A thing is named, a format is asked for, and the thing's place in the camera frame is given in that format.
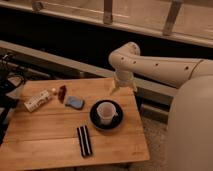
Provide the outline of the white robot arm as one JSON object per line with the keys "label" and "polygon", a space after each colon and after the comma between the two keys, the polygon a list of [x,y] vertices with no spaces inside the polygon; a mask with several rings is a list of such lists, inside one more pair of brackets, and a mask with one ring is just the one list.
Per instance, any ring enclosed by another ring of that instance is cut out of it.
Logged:
{"label": "white robot arm", "polygon": [[213,171],[213,60],[147,57],[128,42],[109,63],[115,89],[133,88],[136,74],[178,89],[168,118],[167,171]]}

